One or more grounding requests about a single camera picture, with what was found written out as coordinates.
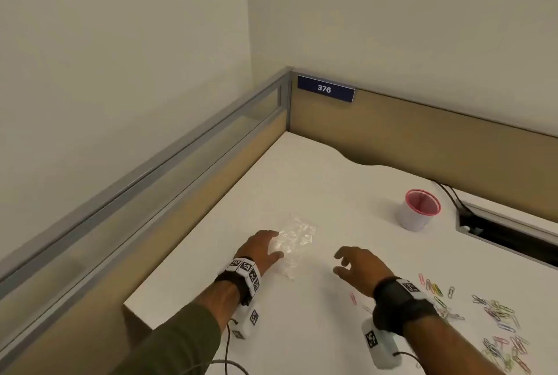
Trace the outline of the metal framed glass partition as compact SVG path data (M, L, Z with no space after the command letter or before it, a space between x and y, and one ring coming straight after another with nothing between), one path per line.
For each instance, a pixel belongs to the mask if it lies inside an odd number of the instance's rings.
M0 374L105 374L142 326L123 304L289 127L285 67L37 236L0 245Z

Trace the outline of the tan desk partition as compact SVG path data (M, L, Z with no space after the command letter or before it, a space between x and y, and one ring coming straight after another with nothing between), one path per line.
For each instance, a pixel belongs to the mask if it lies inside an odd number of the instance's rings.
M366 90L343 102L297 81L291 132L558 223L558 137Z

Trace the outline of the blue number sign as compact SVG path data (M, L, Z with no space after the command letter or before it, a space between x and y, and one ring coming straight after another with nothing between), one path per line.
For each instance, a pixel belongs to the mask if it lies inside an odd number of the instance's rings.
M309 76L297 76L297 88L338 101L352 103L356 89Z

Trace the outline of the black left wristband with markers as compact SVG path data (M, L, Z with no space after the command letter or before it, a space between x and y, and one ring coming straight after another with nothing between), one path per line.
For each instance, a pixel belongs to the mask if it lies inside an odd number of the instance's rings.
M261 274L250 257L236 257L214 279L221 281L234 284L239 291L239 304L249 306L261 286Z

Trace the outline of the person's right forearm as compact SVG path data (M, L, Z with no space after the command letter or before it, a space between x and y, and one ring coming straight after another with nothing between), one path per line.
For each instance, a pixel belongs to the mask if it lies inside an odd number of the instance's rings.
M437 314L404 321L401 331L425 375L505 375Z

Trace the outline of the person's left forearm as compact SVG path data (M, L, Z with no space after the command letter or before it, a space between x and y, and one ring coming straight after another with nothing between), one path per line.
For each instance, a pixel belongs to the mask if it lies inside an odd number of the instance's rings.
M236 284L213 282L143 339L111 375L204 375L240 302Z

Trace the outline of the clear plastic bag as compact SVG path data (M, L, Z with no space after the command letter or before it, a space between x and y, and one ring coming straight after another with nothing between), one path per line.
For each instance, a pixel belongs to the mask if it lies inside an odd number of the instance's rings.
M291 281L295 280L318 227L310 219L294 213L280 219L278 234L270 241L268 252L282 252L283 258L272 266L272 270Z

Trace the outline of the white cup with pink rim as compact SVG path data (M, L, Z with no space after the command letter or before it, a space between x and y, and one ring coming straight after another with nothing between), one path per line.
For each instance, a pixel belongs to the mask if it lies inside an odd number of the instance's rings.
M396 211L396 221L402 228L418 232L440 212L441 203L435 195L426 190L411 189Z

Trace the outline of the black right wristband with marker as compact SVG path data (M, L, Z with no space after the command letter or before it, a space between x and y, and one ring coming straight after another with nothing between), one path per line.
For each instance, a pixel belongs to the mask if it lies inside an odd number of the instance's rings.
M400 277L381 280L372 297L375 301L372 317L375 327L398 336L404 336L403 329L409 322L439 316L427 296L411 281Z

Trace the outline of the pile of coloured paper clips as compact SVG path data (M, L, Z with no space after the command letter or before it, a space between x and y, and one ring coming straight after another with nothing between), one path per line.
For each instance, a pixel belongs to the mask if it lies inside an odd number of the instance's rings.
M528 347L531 342L524 336L520 335L521 325L518 320L517 313L501 304L496 300L482 299L472 294L471 303L478 305L482 310L481 315L487 316L489 322L493 322L498 329L496 334L491 334L488 330L481 331L477 334L473 328L473 318L466 316L464 311L457 311L457 298L455 295L455 287L450 286L443 290L439 284L433 283L430 279L424 277L422 273L418 273L417 286L435 306L438 315L458 330L464 338L469 338L473 344L480 344L481 353L502 370L506 375L534 375L532 369L526 362L528 356ZM368 313L368 318L372 317L373 308L361 305L362 309ZM425 373L419 359L414 352L402 350L397 341L396 335L394 341L397 344L402 358L402 364L408 359L415 361L415 367Z

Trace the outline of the person's right hand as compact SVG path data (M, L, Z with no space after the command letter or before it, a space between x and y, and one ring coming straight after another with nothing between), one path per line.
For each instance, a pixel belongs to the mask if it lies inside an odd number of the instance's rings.
M366 297L373 298L377 285L394 277L394 273L384 262L367 249L342 246L334 254L334 258L340 261L339 266L353 271L353 280L343 281Z

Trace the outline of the person's left hand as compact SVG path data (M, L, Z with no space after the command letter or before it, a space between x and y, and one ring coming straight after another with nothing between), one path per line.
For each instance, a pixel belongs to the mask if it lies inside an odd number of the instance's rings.
M264 275L270 268L262 268L262 256L264 253L271 254L269 244L278 234L271 230L257 231L237 250L234 258L250 258L258 267L260 275Z

